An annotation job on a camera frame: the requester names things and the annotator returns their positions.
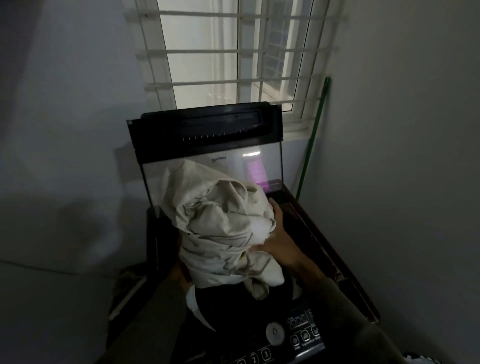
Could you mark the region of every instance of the person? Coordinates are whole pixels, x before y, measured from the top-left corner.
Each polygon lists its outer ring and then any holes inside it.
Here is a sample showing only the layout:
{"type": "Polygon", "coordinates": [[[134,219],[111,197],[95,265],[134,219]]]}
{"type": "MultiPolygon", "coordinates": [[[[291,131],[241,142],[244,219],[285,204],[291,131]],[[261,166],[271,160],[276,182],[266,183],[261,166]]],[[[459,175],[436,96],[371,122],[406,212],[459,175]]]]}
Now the person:
{"type": "MultiPolygon", "coordinates": [[[[272,199],[276,229],[251,250],[271,254],[303,281],[326,351],[336,363],[405,363],[383,331],[370,323],[338,286],[327,278],[283,228],[283,213],[272,199]]],[[[119,335],[97,364],[168,363],[186,316],[191,287],[177,263],[152,299],[119,335]]]]}

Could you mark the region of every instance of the green pole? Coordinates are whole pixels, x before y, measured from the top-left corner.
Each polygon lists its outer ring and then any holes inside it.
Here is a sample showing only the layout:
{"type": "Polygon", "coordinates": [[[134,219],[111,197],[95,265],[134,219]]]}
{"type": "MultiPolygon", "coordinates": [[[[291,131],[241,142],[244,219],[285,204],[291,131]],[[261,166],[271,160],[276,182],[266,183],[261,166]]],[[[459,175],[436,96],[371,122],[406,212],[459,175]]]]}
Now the green pole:
{"type": "Polygon", "coordinates": [[[297,201],[300,199],[301,188],[303,186],[303,180],[305,179],[305,174],[307,174],[308,162],[310,160],[310,154],[312,154],[313,144],[315,143],[315,136],[317,135],[318,124],[320,122],[320,116],[322,115],[322,110],[324,108],[325,99],[330,89],[330,82],[332,79],[330,77],[325,78],[324,87],[322,89],[322,95],[320,96],[320,103],[318,104],[317,115],[315,116],[315,123],[313,124],[312,134],[308,140],[307,145],[307,156],[305,157],[305,163],[303,164],[303,170],[301,172],[300,183],[297,190],[297,201]]]}

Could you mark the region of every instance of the laundry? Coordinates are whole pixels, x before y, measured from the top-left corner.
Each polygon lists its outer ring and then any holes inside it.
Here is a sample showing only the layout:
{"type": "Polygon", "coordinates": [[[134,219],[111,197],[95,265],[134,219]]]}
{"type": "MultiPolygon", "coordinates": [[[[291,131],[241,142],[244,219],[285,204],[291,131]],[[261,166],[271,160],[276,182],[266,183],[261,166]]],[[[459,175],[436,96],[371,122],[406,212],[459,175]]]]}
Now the laundry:
{"type": "Polygon", "coordinates": [[[197,288],[244,282],[261,300],[268,287],[284,283],[282,268],[270,254],[249,251],[276,227],[273,209],[258,185],[184,160],[164,173],[160,201],[181,231],[180,259],[197,288]]]}

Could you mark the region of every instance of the black wire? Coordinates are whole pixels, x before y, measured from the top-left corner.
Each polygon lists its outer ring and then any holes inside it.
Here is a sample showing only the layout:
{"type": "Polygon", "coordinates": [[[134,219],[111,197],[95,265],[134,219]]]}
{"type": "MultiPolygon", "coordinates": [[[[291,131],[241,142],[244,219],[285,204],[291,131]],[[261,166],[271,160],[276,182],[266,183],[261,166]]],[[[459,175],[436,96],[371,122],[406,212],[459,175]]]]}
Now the black wire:
{"type": "Polygon", "coordinates": [[[40,272],[63,274],[65,276],[73,276],[73,277],[74,276],[89,276],[89,277],[108,278],[108,279],[115,279],[116,278],[116,277],[108,276],[108,275],[96,275],[96,274],[65,272],[65,271],[62,271],[62,270],[56,270],[56,269],[50,269],[50,268],[34,267],[34,266],[29,266],[28,264],[11,262],[9,260],[3,260],[3,259],[0,259],[0,264],[19,267],[19,268],[23,268],[23,269],[36,270],[36,271],[40,271],[40,272]]]}

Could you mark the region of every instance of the sleeve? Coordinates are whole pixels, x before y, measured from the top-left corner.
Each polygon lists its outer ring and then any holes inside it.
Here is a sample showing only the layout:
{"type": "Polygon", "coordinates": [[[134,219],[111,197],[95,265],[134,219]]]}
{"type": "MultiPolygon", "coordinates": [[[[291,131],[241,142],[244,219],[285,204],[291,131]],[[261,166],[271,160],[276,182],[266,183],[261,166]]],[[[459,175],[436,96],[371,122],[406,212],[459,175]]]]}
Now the sleeve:
{"type": "Polygon", "coordinates": [[[331,279],[322,279],[311,288],[310,302],[331,356],[350,363],[405,364],[392,341],[362,315],[331,279]]]}
{"type": "Polygon", "coordinates": [[[185,316],[185,293],[166,280],[96,364],[169,363],[185,316]]]}

